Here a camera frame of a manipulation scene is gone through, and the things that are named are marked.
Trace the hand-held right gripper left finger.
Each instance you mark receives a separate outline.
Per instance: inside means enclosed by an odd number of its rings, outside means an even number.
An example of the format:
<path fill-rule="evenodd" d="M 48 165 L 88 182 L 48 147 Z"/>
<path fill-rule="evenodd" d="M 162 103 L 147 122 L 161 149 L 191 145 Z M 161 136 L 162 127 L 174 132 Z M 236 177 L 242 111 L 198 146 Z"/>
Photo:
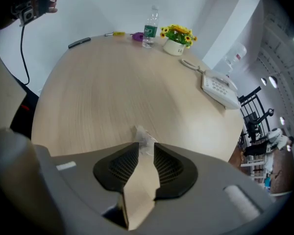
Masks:
<path fill-rule="evenodd" d="M 40 172 L 66 235 L 127 235 L 118 203 L 138 163 L 137 143 L 52 157 L 35 146 Z"/>

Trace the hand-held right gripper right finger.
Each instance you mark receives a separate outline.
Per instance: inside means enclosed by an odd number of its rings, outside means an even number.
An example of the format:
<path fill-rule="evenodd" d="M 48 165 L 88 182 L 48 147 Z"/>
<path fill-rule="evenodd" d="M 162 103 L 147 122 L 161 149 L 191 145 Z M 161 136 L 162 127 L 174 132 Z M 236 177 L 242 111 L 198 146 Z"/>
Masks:
<path fill-rule="evenodd" d="M 272 198 L 220 159 L 156 143 L 155 207 L 141 235 L 254 235 L 274 217 Z"/>

